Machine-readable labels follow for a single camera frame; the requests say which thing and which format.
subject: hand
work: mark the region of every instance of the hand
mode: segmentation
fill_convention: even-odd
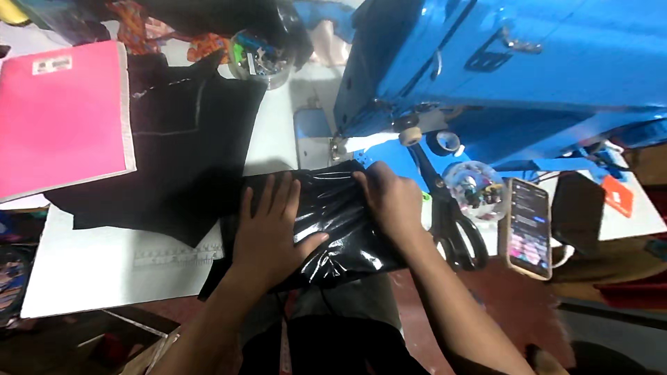
[[[259,282],[262,292],[285,280],[329,238],[326,233],[315,233],[294,246],[301,183],[292,181],[291,173],[286,172],[271,204],[274,183],[274,176],[269,175],[254,217],[250,214],[253,191],[249,187],[244,192],[231,266],[237,274]]]
[[[398,177],[383,161],[353,176],[364,189],[380,228],[402,252],[429,236],[422,227],[422,191],[414,180]]]

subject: pink notebook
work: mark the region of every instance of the pink notebook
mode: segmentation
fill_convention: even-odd
[[[0,202],[136,169],[122,43],[3,62]]]

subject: orange patterned fabric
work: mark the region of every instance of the orange patterned fabric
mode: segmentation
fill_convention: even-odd
[[[127,52],[132,55],[160,53],[157,40],[146,38],[146,17],[143,8],[134,1],[118,1],[107,4],[107,7],[120,17],[118,40],[123,42]]]
[[[208,33],[198,35],[197,37],[194,37],[190,43],[190,48],[187,50],[187,60],[192,62],[199,61],[222,48],[225,50],[225,53],[222,55],[220,63],[226,64],[229,62],[229,56],[227,56],[227,47],[229,47],[229,43],[229,39],[223,38],[218,34]]]

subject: notebook label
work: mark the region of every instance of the notebook label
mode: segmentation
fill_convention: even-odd
[[[72,69],[72,56],[58,56],[33,61],[33,75]]]

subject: table surface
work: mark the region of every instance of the table surface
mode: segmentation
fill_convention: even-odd
[[[105,23],[115,35],[117,23]],[[0,23],[2,40],[13,49],[10,56],[67,47],[58,35],[34,25],[17,28]],[[188,44],[169,40],[162,48],[171,66],[191,63],[186,59]],[[296,169],[297,155],[293,113],[318,103],[332,124],[332,109],[342,78],[342,68],[311,63],[291,75],[278,89],[267,91],[259,107],[244,174],[253,175]],[[229,69],[219,72],[231,78]],[[556,179],[543,185],[550,193]],[[634,193],[634,213],[625,218],[606,206],[601,240],[665,232],[662,218],[650,203],[636,178],[626,183]],[[27,288],[22,318],[35,318],[122,306],[150,300],[192,296],[208,275],[210,264],[164,265],[138,268],[133,258],[139,250],[187,247],[165,235],[103,227],[72,230],[71,214],[51,206]],[[496,227],[482,228],[491,254],[497,254]],[[219,228],[213,227],[200,246],[220,244]]]

